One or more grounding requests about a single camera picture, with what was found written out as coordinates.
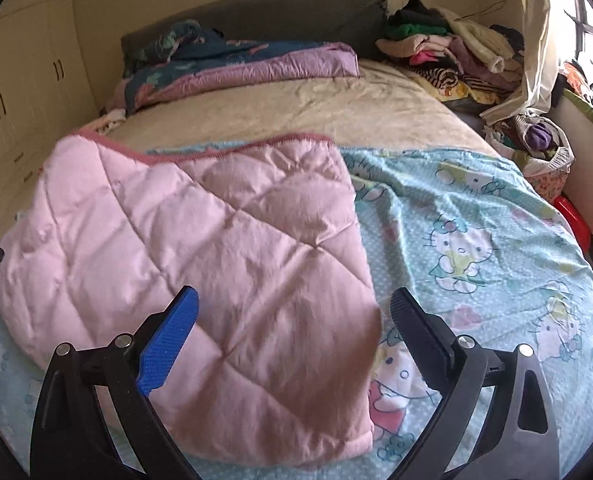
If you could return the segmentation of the pink quilted jacket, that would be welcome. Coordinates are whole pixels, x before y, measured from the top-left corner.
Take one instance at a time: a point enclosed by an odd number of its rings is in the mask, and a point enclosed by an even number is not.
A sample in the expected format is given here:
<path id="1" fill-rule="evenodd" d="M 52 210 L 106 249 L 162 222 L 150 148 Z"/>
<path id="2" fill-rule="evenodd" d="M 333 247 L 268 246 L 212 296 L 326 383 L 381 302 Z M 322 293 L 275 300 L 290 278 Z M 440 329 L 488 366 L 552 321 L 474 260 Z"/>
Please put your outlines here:
<path id="1" fill-rule="evenodd" d="M 354 198 L 322 136 L 154 156 L 72 134 L 1 240 L 0 314 L 46 366 L 190 286 L 198 321 L 151 397 L 182 450 L 252 467 L 361 456 L 381 321 Z"/>

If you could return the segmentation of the basket with purple clothes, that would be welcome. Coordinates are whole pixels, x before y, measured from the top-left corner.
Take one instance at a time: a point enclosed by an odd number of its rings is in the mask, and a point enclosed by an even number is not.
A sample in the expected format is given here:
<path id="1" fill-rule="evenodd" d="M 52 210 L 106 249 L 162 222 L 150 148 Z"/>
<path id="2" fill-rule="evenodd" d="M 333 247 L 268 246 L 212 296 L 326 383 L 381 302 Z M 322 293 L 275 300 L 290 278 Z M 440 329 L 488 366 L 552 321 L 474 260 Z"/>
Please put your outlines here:
<path id="1" fill-rule="evenodd" d="M 562 128 L 541 115 L 516 115 L 484 127 L 484 139 L 510 159 L 548 203 L 565 187 L 574 154 Z"/>

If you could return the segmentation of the window sill clothes clutter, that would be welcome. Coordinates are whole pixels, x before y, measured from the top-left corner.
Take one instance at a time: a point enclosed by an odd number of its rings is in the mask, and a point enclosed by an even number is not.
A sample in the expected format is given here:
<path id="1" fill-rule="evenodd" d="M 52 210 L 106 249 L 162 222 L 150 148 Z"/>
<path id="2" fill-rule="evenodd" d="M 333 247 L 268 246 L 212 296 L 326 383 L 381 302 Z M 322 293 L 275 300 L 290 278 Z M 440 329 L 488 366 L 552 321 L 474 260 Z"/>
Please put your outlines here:
<path id="1" fill-rule="evenodd" d="M 593 84 L 587 80 L 582 67 L 574 60 L 562 63 L 560 73 L 566 79 L 567 88 L 593 107 Z"/>

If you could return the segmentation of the pile of mixed clothes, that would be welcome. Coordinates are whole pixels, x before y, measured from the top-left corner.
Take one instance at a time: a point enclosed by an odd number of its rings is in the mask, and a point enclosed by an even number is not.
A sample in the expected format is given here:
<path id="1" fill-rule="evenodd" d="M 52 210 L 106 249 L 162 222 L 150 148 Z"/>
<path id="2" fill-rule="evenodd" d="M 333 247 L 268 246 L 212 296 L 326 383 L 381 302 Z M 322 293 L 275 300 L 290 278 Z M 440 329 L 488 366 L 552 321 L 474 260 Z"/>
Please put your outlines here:
<path id="1" fill-rule="evenodd" d="M 520 87 L 525 40 L 502 25 L 484 26 L 447 9 L 408 0 L 385 21 L 376 47 L 431 96 L 489 107 Z"/>

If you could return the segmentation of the cream built-in wardrobe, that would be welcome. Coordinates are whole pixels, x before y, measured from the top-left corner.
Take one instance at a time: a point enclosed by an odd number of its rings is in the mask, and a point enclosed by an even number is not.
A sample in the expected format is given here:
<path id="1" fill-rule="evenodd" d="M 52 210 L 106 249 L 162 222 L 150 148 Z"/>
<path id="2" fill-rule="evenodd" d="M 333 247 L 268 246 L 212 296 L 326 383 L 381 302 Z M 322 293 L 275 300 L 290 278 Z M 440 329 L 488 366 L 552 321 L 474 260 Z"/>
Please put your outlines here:
<path id="1" fill-rule="evenodd" d="M 73 0 L 0 6 L 0 225 L 62 136 L 97 115 Z"/>

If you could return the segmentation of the pink white small blanket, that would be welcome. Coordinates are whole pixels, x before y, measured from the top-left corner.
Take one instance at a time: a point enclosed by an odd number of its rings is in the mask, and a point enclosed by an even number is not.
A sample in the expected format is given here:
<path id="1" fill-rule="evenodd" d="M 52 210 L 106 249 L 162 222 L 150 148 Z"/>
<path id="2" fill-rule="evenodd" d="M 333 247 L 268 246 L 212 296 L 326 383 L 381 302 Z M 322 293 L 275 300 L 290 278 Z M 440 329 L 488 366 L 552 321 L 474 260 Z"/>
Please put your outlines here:
<path id="1" fill-rule="evenodd" d="M 121 127 L 126 122 L 126 109 L 125 108 L 114 108 L 111 112 L 106 113 L 100 117 L 94 127 L 92 127 L 96 133 L 108 134 L 110 131 Z"/>

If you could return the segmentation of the red plastic object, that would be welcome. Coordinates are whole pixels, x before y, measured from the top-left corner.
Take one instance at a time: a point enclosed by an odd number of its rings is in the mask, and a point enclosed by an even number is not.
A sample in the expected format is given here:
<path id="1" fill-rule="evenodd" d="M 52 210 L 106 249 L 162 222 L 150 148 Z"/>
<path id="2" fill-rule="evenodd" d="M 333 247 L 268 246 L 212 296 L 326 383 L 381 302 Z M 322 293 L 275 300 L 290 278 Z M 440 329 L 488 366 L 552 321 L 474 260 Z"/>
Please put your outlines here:
<path id="1" fill-rule="evenodd" d="M 577 244 L 585 254 L 589 253 L 592 245 L 592 231 L 574 204 L 568 197 L 560 195 L 555 198 L 554 205 L 563 215 L 574 234 Z"/>

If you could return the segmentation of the dark teal floral quilt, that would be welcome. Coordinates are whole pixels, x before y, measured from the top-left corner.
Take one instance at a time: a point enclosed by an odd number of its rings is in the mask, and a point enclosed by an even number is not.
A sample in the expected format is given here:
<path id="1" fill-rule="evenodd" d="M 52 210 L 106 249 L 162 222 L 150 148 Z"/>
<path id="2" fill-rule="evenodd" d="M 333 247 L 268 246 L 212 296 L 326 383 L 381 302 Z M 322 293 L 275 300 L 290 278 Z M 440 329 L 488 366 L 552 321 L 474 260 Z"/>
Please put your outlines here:
<path id="1" fill-rule="evenodd" d="M 212 27 L 185 20 L 124 56 L 112 106 L 133 115 L 214 90 L 360 74 L 359 58 L 344 42 L 227 39 Z"/>

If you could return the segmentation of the cream window curtain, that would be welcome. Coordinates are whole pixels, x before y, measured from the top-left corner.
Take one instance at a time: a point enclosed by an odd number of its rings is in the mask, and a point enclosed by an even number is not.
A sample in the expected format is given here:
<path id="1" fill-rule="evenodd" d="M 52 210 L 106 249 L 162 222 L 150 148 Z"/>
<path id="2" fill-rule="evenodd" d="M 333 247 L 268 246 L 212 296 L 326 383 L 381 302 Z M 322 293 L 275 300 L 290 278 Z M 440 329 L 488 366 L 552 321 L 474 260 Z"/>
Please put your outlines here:
<path id="1" fill-rule="evenodd" d="M 488 126 L 520 114 L 546 114 L 558 76 L 562 0 L 521 0 L 525 62 L 519 88 L 480 117 Z"/>

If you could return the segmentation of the dark grey headboard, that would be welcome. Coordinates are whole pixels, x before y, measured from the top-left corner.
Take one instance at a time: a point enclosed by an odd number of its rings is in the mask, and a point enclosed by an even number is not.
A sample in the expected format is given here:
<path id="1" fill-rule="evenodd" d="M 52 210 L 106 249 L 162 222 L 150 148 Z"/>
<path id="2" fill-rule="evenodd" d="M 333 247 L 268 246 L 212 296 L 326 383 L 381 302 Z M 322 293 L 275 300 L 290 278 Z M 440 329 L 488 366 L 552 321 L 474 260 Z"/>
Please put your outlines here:
<path id="1" fill-rule="evenodd" d="M 129 56 L 170 26 L 195 20 L 227 39 L 340 41 L 359 58 L 373 58 L 387 17 L 388 0 L 219 0 L 130 32 L 121 47 Z"/>

